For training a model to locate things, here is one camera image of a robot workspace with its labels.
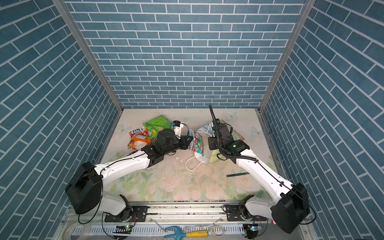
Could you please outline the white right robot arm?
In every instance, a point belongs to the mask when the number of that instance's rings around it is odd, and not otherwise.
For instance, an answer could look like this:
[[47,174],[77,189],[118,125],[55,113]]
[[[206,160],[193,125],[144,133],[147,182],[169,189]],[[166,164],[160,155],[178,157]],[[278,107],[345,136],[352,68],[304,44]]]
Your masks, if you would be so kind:
[[213,137],[209,138],[210,149],[218,150],[225,160],[247,171],[271,196],[261,200],[249,196],[241,201],[243,216],[261,216],[273,220],[285,233],[292,233],[310,214],[309,195],[306,187],[286,180],[260,160],[242,140],[234,140],[226,124],[216,118],[213,109]]

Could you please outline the green chips bag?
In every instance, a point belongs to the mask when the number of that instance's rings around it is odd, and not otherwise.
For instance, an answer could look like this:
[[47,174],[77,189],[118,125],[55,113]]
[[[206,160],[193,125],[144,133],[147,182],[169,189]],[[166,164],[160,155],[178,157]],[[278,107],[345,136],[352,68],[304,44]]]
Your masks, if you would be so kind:
[[171,123],[163,115],[160,115],[152,120],[143,123],[143,126],[147,128],[150,135],[150,140],[157,137],[158,133],[164,129],[170,129]]

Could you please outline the orange Fox's fruits candy bag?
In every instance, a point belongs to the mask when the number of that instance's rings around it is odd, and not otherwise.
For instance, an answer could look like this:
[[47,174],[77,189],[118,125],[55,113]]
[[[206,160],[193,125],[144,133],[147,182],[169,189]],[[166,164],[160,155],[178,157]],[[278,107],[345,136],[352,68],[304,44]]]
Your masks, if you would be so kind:
[[141,127],[129,132],[131,139],[146,139],[149,138],[148,129],[146,127]]

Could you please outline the floral paper gift bag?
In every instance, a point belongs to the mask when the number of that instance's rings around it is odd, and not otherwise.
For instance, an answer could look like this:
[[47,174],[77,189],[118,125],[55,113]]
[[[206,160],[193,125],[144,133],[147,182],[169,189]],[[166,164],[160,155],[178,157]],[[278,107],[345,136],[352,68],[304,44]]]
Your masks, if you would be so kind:
[[188,164],[191,160],[196,159],[202,164],[210,165],[217,161],[225,161],[230,156],[231,160],[235,160],[234,156],[239,156],[243,150],[248,149],[241,139],[233,137],[233,128],[220,120],[215,120],[198,130],[188,130],[188,136],[193,140],[189,144],[188,149],[194,152],[194,156],[186,161],[186,169],[195,171],[197,168],[189,168]]

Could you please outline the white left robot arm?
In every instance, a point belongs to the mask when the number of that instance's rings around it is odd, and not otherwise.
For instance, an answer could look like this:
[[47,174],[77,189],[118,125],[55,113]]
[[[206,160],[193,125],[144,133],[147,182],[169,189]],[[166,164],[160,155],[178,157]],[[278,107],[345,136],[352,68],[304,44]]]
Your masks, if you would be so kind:
[[192,140],[192,136],[178,136],[174,130],[165,129],[152,143],[127,157],[106,164],[86,162],[80,165],[65,189],[75,213],[81,216],[92,210],[102,211],[119,222],[130,221],[134,210],[128,199],[107,193],[104,187],[128,174],[158,164],[168,154],[187,150]]

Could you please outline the teal Fox's mint candy bag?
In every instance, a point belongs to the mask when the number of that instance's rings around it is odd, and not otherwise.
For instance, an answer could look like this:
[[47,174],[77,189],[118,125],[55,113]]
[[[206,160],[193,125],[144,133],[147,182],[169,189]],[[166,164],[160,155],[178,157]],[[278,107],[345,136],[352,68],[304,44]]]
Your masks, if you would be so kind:
[[201,154],[203,156],[204,155],[203,137],[199,133],[193,130],[189,130],[189,137],[193,138],[193,140],[189,144],[189,150],[195,153]]

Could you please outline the orange clear snack bag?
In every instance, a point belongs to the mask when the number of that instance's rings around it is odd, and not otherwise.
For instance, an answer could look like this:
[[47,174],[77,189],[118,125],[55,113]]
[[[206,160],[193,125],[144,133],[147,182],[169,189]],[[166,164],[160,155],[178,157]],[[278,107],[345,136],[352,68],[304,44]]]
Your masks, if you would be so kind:
[[128,149],[141,150],[143,147],[151,143],[150,137],[147,135],[134,135],[128,144]]

